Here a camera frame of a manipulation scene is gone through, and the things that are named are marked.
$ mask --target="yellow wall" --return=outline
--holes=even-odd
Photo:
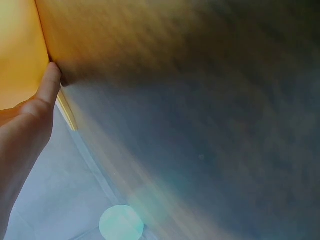
[[[0,110],[32,97],[48,64],[34,0],[0,0]]]

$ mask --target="floor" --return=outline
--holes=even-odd
[[[56,108],[52,138],[14,205],[5,240],[103,240],[100,217],[120,204],[126,201]],[[145,227],[141,239],[157,238]]]

